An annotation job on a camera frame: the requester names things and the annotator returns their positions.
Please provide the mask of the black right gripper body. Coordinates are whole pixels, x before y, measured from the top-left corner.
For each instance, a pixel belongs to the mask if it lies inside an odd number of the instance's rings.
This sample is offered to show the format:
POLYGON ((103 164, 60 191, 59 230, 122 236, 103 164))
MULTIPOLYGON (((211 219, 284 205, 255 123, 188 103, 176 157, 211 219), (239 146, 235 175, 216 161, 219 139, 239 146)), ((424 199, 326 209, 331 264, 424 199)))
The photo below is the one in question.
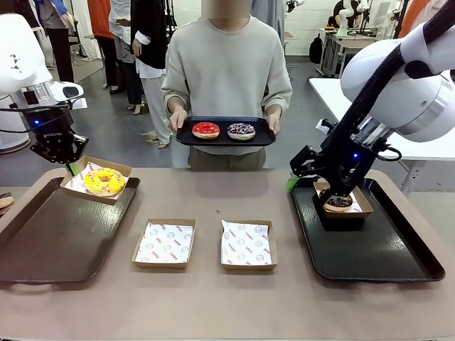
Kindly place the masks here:
POLYGON ((333 194, 350 194, 370 170, 378 152, 350 137, 332 139, 323 146, 322 178, 329 183, 333 194))

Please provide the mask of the hanging orange garment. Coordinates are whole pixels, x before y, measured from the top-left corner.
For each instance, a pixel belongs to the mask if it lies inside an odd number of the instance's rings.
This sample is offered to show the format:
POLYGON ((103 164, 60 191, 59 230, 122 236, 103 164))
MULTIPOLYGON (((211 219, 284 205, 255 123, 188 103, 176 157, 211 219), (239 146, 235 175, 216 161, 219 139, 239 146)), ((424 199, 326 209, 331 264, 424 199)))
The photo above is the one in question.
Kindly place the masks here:
POLYGON ((398 33, 399 38, 404 38, 411 30, 414 22, 418 16, 425 10, 430 0, 412 0, 410 6, 405 12, 400 32, 398 33))

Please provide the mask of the mannequin blue top black trousers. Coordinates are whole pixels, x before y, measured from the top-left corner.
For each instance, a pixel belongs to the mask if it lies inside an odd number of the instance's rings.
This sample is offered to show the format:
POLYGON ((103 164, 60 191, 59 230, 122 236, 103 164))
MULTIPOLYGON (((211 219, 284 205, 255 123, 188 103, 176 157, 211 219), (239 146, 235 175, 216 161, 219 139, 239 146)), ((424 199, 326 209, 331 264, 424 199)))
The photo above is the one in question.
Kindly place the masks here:
POLYGON ((63 0, 34 0, 38 20, 50 39, 61 82, 74 82, 69 33, 75 31, 73 16, 63 0))

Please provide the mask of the mannequin grey hoodie black trousers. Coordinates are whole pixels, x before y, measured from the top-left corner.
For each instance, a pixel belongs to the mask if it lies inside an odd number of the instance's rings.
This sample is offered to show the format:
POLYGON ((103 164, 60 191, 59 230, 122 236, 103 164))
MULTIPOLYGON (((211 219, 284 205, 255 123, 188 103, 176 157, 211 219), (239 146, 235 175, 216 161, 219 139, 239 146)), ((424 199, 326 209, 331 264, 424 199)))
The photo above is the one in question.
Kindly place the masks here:
POLYGON ((251 15, 272 27, 284 47, 284 3, 283 0, 252 0, 251 15))

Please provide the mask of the dark brown handled tray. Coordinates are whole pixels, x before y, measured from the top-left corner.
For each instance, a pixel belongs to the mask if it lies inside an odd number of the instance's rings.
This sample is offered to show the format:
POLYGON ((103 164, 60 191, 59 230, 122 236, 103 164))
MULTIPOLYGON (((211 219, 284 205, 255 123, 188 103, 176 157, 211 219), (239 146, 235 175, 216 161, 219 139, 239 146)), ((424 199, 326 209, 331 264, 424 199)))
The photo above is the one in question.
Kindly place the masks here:
POLYGON ((113 205, 67 194, 53 178, 0 232, 0 290, 71 286, 102 268, 140 180, 130 178, 113 205))

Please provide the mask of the person's right hand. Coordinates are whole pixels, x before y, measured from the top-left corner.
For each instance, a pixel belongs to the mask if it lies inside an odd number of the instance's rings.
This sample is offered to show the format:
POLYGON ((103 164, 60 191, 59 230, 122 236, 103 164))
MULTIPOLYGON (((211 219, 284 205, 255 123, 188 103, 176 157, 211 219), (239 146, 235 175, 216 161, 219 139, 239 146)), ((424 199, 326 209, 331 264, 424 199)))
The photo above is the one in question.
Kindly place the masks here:
POLYGON ((187 111, 181 107, 174 109, 171 115, 170 122, 172 129, 177 132, 183 127, 183 124, 187 118, 187 111))

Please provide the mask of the background work desk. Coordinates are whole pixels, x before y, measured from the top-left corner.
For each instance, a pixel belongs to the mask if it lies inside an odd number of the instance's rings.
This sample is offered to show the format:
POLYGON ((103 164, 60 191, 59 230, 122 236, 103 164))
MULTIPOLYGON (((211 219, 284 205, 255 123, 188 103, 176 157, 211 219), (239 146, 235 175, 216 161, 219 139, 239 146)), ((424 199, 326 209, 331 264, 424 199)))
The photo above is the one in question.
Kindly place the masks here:
POLYGON ((357 34, 337 36, 336 30, 327 31, 322 28, 319 34, 323 41, 323 52, 316 70, 326 78, 340 78, 354 55, 376 41, 374 37, 357 34))

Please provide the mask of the black handled tray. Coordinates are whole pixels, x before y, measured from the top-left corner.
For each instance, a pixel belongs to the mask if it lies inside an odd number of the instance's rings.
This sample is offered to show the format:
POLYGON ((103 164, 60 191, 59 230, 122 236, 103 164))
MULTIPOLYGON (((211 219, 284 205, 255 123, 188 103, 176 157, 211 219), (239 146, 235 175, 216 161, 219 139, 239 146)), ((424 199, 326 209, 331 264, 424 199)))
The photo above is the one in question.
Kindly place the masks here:
POLYGON ((372 205, 365 218, 329 218, 316 206, 313 179, 291 190, 315 272, 333 281, 440 281, 445 270, 376 180, 360 192, 372 205))

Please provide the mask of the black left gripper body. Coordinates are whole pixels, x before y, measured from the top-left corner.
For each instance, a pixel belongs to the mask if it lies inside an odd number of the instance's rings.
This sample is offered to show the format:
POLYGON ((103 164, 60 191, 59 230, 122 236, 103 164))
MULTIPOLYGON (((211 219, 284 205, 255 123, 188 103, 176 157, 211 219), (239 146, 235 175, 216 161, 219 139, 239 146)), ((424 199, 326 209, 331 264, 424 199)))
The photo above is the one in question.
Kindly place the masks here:
POLYGON ((74 123, 68 107, 37 109, 25 113, 25 119, 40 144, 73 144, 74 123))

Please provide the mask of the black serving tray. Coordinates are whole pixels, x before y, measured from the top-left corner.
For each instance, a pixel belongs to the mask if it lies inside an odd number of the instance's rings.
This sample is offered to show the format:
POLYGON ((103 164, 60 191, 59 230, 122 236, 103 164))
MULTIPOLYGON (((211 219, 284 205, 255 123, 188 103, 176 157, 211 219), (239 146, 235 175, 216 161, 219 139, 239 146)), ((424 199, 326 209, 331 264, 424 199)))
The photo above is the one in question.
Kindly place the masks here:
POLYGON ((265 147, 276 141, 276 136, 269 129, 267 121, 259 117, 203 117, 189 116, 183 127, 176 133, 176 140, 185 146, 214 146, 214 147, 265 147), (210 122, 218 125, 220 134, 216 139, 200 139, 193 135, 193 127, 200 122, 210 122), (228 127, 231 124, 250 124, 255 128, 255 136, 248 141, 238 141, 228 136, 228 127))

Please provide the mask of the mannequin grey apron dark trousers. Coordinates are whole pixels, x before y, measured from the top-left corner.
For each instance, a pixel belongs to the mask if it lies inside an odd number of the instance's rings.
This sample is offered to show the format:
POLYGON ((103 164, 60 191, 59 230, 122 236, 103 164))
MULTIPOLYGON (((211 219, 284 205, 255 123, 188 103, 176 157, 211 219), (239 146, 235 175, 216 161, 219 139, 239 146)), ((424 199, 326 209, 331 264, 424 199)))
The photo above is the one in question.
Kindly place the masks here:
POLYGON ((110 0, 109 30, 114 35, 117 59, 134 64, 131 51, 131 0, 110 0))

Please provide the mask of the chocolate sprinkled donut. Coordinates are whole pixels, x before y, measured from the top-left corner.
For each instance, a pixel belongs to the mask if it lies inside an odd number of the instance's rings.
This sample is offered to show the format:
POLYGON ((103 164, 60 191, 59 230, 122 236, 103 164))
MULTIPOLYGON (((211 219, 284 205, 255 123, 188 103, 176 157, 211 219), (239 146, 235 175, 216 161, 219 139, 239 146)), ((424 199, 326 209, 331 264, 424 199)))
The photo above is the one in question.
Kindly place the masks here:
POLYGON ((234 123, 227 128, 228 136, 237 141, 248 141, 255 137, 256 131, 251 124, 234 123))

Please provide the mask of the mannequin black vest white trousers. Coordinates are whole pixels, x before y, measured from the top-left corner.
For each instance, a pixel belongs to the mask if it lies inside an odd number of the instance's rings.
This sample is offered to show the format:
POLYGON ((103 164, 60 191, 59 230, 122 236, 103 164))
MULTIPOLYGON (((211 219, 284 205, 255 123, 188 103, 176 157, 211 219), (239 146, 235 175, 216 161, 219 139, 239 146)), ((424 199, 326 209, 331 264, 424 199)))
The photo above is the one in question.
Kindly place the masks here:
POLYGON ((170 144, 171 132, 161 93, 168 45, 164 1, 131 0, 131 27, 136 72, 154 125, 148 141, 165 148, 170 144))

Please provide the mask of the yellow sprinkled donut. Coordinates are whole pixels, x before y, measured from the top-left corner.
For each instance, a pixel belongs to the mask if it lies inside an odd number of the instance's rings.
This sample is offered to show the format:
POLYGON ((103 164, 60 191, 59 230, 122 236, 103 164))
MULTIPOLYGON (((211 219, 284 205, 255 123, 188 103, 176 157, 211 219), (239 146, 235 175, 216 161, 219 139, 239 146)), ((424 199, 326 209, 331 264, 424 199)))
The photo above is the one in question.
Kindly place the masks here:
POLYGON ((99 197, 112 197, 121 193, 126 185, 125 177, 112 168, 97 168, 84 178, 87 191, 99 197))

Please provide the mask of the person's left hand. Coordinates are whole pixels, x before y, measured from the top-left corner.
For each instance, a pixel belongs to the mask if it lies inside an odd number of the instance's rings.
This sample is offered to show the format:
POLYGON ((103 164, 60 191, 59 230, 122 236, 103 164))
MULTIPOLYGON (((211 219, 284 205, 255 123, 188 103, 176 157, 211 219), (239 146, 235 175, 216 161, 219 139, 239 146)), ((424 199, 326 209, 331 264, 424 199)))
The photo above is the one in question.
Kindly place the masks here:
POLYGON ((280 119, 282 112, 266 113, 269 130, 276 136, 280 132, 280 119))

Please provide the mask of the red glazed donut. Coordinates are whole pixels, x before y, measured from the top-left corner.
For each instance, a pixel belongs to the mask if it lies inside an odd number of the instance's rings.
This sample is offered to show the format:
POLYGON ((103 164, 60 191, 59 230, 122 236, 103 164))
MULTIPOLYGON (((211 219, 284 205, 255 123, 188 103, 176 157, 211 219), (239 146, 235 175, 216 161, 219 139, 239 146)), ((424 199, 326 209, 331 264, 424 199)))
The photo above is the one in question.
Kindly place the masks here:
POLYGON ((220 127, 213 122, 198 122, 193 126, 192 133, 198 139, 216 139, 220 134, 220 127))

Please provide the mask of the white side table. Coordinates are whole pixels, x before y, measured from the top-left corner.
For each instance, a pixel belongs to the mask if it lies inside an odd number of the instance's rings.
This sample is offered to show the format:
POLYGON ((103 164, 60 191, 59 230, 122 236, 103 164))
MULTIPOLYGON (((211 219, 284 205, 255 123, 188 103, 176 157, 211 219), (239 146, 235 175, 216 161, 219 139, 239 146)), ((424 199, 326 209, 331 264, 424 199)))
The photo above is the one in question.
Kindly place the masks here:
MULTIPOLYGON (((336 120, 341 120, 351 105, 341 90, 341 81, 333 78, 311 78, 309 84, 336 120)), ((400 164, 407 171, 401 191, 455 192, 455 128, 440 139, 416 143, 393 133, 388 143, 402 153, 400 164), (441 168, 431 167, 429 176, 434 181, 425 188, 419 187, 419 177, 425 175, 427 164, 442 162, 441 168)))

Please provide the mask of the chocolate frosted donut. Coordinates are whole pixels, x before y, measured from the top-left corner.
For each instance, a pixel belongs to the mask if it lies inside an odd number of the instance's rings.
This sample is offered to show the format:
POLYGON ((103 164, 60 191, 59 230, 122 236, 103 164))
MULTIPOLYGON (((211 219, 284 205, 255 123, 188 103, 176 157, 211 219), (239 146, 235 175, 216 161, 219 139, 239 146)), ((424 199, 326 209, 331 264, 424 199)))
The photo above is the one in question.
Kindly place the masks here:
POLYGON ((352 204, 353 204, 353 197, 352 197, 352 195, 350 195, 350 206, 325 206, 325 204, 324 204, 323 208, 329 212, 347 212, 350 209, 352 204))

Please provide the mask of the black backpack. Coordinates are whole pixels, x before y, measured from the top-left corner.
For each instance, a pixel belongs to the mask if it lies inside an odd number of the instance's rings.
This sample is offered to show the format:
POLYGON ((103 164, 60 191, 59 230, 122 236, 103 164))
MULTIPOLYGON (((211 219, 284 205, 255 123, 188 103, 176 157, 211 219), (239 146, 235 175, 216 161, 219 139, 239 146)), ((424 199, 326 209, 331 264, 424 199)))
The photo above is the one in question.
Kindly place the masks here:
POLYGON ((318 34, 313 42, 309 46, 309 60, 313 64, 319 65, 323 57, 323 40, 321 39, 320 34, 318 34))

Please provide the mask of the person in light grey shirt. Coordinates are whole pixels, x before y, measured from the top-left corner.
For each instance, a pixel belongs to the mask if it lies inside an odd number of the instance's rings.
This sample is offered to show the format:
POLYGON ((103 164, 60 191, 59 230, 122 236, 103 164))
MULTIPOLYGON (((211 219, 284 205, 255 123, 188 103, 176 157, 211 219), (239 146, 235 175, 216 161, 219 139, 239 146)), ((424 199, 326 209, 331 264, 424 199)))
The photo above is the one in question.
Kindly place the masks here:
POLYGON ((278 33, 251 15, 252 0, 201 0, 199 19, 179 27, 166 55, 164 104, 187 117, 262 117, 288 109, 292 87, 278 33))

